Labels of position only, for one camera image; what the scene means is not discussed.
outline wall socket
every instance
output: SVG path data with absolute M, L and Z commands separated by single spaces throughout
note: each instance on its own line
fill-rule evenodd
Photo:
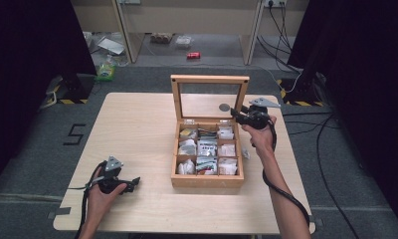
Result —
M 264 6 L 266 7 L 266 8 L 269 8 L 270 7 L 270 1 L 271 0 L 265 0 L 264 1 Z M 287 0 L 272 0 L 273 1 L 273 8 L 281 8 L 283 5 L 282 5 L 282 3 L 284 3 L 284 5 L 286 6 L 287 5 Z

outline wooden table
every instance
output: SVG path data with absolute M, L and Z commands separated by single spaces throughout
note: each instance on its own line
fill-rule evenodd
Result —
M 272 96 L 246 96 L 245 106 L 257 97 L 277 101 Z M 278 118 L 276 156 L 280 168 L 294 196 L 310 212 L 281 111 L 269 112 Z M 124 163 L 120 179 L 140 176 L 141 180 L 133 193 L 118 197 L 99 230 L 278 234 L 270 193 L 250 136 L 240 130 L 242 146 L 251 155 L 244 159 L 241 188 L 174 188 L 170 174 L 175 127 L 172 94 L 111 93 L 106 97 L 69 187 L 84 186 L 98 163 L 110 155 Z M 82 197 L 81 190 L 67 190 L 61 207 L 72 209 L 70 214 L 56 216 L 57 230 L 78 230 Z

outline black tape marking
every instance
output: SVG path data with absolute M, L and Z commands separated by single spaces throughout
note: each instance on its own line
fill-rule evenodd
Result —
M 68 136 L 76 136 L 76 137 L 78 137 L 78 141 L 77 142 L 64 142 L 63 145 L 79 145 L 81 143 L 82 137 L 84 137 L 84 135 L 81 133 L 73 133 L 73 130 L 77 126 L 86 126 L 86 124 L 85 123 L 74 123 L 72 125 L 72 128 L 70 129 Z

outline person's right hand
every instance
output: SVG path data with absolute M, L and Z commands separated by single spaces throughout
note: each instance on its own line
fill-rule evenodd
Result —
M 270 117 L 273 124 L 276 123 L 276 117 Z M 243 124 L 242 129 L 251 135 L 251 143 L 256 147 L 256 153 L 260 158 L 265 158 L 267 153 L 274 154 L 273 150 L 273 134 L 269 126 L 263 129 L 254 129 L 253 127 Z

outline open lid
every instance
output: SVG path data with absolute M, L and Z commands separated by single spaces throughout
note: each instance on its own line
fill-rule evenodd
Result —
M 171 75 L 177 119 L 231 119 L 230 111 L 222 112 L 220 105 L 227 104 L 239 112 L 249 80 L 246 76 Z

